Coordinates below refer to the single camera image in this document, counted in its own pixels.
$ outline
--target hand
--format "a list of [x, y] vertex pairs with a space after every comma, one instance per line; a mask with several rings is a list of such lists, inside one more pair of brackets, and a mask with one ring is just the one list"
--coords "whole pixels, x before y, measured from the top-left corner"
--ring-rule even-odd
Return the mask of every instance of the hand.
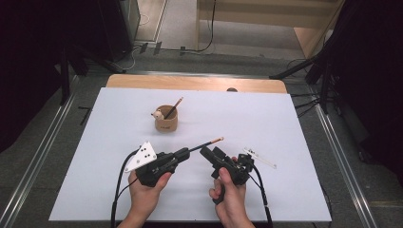
[[[130, 185], [131, 207], [126, 218], [119, 225], [120, 228], [143, 226], [156, 208], [160, 193], [168, 184], [171, 175], [171, 173], [163, 174], [155, 187], [144, 186], [138, 180]], [[131, 183], [136, 179], [136, 172], [132, 171], [128, 177], [128, 182]]]
[[217, 199], [222, 187], [225, 187], [224, 200], [216, 205], [216, 213], [222, 225], [225, 228], [255, 227], [246, 215], [246, 184], [234, 185], [226, 168], [221, 168], [219, 174], [220, 178], [214, 180], [214, 189], [210, 189], [209, 195]]

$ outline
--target wire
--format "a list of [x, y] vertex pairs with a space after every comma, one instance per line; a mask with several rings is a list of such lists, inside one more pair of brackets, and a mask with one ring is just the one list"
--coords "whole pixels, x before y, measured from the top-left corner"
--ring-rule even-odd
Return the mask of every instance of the wire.
[[216, 2], [217, 0], [214, 0], [214, 5], [213, 5], [213, 15], [211, 18], [211, 38], [210, 38], [210, 42], [207, 45], [207, 47], [203, 48], [203, 49], [173, 49], [173, 48], [160, 48], [160, 50], [166, 50], [166, 51], [174, 51], [174, 52], [180, 52], [180, 53], [190, 53], [190, 54], [204, 54], [201, 53], [205, 50], [207, 50], [208, 48], [210, 48], [211, 44], [213, 43], [213, 38], [214, 38], [214, 17], [216, 14]]
[[117, 65], [115, 63], [111, 63], [111, 64], [114, 65], [115, 67], [119, 68], [119, 69], [122, 69], [122, 70], [130, 70], [131, 68], [133, 68], [136, 65], [136, 60], [134, 59], [134, 51], [136, 51], [137, 49], [140, 49], [140, 48], [135, 46], [133, 48], [133, 50], [131, 51], [131, 59], [133, 60], [133, 64], [130, 67], [122, 67], [122, 66], [119, 66], [119, 65]]
[[251, 175], [249, 175], [249, 178], [252, 179], [252, 181], [258, 186], [258, 188], [260, 188], [260, 185], [255, 181], [255, 179]]
[[319, 101], [320, 101], [320, 99], [319, 99], [319, 98], [316, 98], [316, 99], [313, 99], [312, 101], [310, 101], [310, 102], [308, 102], [308, 103], [296, 105], [295, 108], [296, 108], [296, 109], [299, 109], [299, 108], [302, 108], [302, 107], [307, 106], [307, 105], [310, 105], [310, 104], [318, 104]]
[[286, 70], [288, 70], [288, 68], [290, 67], [290, 65], [291, 65], [293, 62], [295, 62], [295, 61], [306, 61], [306, 59], [295, 59], [295, 60], [292, 60], [292, 61], [288, 62], [287, 67], [286, 67]]
[[150, 17], [149, 17], [149, 16], [147, 16], [147, 15], [145, 15], [145, 14], [142, 14], [142, 13], [140, 13], [140, 15], [146, 17], [146, 18], [147, 18], [147, 19], [146, 19], [147, 21], [145, 21], [144, 23], [139, 24], [139, 26], [143, 26], [143, 25], [147, 24], [147, 23], [150, 21]]
[[267, 206], [268, 203], [267, 203], [266, 193], [265, 193], [264, 187], [263, 187], [263, 180], [261, 180], [261, 175], [260, 175], [260, 172], [257, 169], [257, 167], [251, 162], [249, 162], [249, 164], [252, 165], [253, 169], [256, 172], [256, 175], [258, 176], [260, 185], [258, 185], [256, 182], [255, 182], [255, 184], [258, 186], [258, 188], [260, 189], [260, 192], [261, 192], [261, 197], [263, 199], [263, 205], [264, 205], [264, 211], [266, 212], [267, 223], [269, 225], [269, 228], [273, 228], [273, 221], [272, 221], [272, 217], [270, 215], [269, 207]]
[[119, 193], [118, 198], [121, 196], [121, 194], [125, 191], [126, 188], [130, 187], [131, 184], [133, 184], [137, 179], [135, 179], [134, 181], [132, 181], [130, 184], [128, 184], [124, 189], [122, 189], [121, 193]]
[[317, 95], [319, 95], [319, 93], [302, 93], [302, 94], [291, 93], [290, 94], [291, 97], [310, 97], [310, 96], [317, 96]]
[[297, 116], [300, 118], [301, 116], [305, 115], [308, 111], [310, 111], [312, 108], [314, 108], [317, 104], [319, 104], [319, 103], [312, 104], [308, 109], [299, 113]]
[[[210, 28], [210, 21], [207, 19], [206, 20], [206, 22], [207, 22], [207, 27], [208, 27], [208, 30], [210, 31], [210, 34], [211, 34], [211, 41], [213, 41], [213, 37], [214, 37], [214, 35], [213, 35], [213, 30]], [[216, 44], [215, 43], [213, 43], [213, 51], [211, 51], [210, 52], [210, 54], [212, 54], [212, 53], [214, 53], [215, 51], [216, 51]]]
[[122, 164], [121, 172], [119, 173], [118, 184], [116, 185], [115, 199], [114, 199], [114, 201], [113, 201], [113, 203], [112, 203], [112, 211], [111, 211], [111, 215], [110, 215], [110, 227], [111, 227], [111, 228], [115, 228], [115, 227], [116, 227], [116, 220], [115, 220], [116, 208], [117, 208], [117, 206], [118, 206], [118, 198], [119, 198], [119, 196], [120, 196], [120, 195], [122, 194], [122, 192], [123, 192], [123, 190], [122, 190], [122, 192], [119, 193], [119, 188], [120, 188], [120, 186], [121, 186], [121, 180], [122, 180], [122, 175], [124, 174], [125, 166], [126, 166], [128, 160], [129, 160], [132, 156], [134, 156], [134, 155], [137, 153], [137, 151], [139, 151], [139, 149], [137, 149], [137, 150], [131, 152], [131, 153], [125, 158], [125, 161], [124, 161], [124, 163]]
[[[333, 220], [332, 202], [330, 201], [330, 197], [329, 197], [329, 195], [327, 194], [327, 192], [326, 192], [325, 188], [323, 187], [322, 183], [319, 183], [319, 184], [320, 184], [320, 188], [322, 189], [323, 194], [325, 195], [326, 203], [328, 204], [329, 213], [330, 213], [330, 218]], [[330, 228], [331, 226], [332, 226], [332, 222], [329, 221], [328, 228]]]

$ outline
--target brown cup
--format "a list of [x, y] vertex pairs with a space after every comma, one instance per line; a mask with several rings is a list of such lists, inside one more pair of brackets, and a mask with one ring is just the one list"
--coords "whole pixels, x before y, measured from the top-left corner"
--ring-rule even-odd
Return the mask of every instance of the brown cup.
[[[162, 105], [157, 107], [156, 110], [160, 109], [164, 116], [172, 109], [172, 105]], [[164, 120], [155, 120], [155, 128], [163, 133], [173, 132], [178, 127], [178, 109], [175, 110]]]

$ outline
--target wrist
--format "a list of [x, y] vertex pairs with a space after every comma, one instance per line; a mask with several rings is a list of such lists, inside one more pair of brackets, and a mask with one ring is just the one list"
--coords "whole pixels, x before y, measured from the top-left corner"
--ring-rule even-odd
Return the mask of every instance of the wrist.
[[142, 228], [148, 216], [140, 215], [130, 210], [125, 219], [119, 224], [119, 228]]
[[252, 221], [246, 217], [246, 218], [239, 218], [239, 219], [231, 219], [228, 222], [223, 222], [222, 225], [225, 228], [254, 228], [255, 225], [252, 223]]

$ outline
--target white table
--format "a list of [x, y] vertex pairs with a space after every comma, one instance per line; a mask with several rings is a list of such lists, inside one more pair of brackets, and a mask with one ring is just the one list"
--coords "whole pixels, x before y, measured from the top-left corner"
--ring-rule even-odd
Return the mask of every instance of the white table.
[[[177, 131], [158, 132], [150, 113], [180, 97]], [[288, 94], [147, 88], [101, 89], [49, 219], [109, 220], [122, 163], [145, 141], [157, 152], [175, 152], [221, 136], [224, 141], [210, 149], [218, 146], [228, 156], [237, 156], [248, 146], [277, 164], [278, 169], [273, 169], [255, 161], [273, 221], [331, 220]], [[192, 152], [177, 167], [149, 220], [218, 220], [208, 196], [213, 171], [199, 151]], [[121, 189], [126, 180], [124, 175]], [[129, 206], [125, 191], [117, 220], [125, 217]], [[246, 208], [251, 220], [266, 220], [259, 189], [252, 181], [247, 182]]]

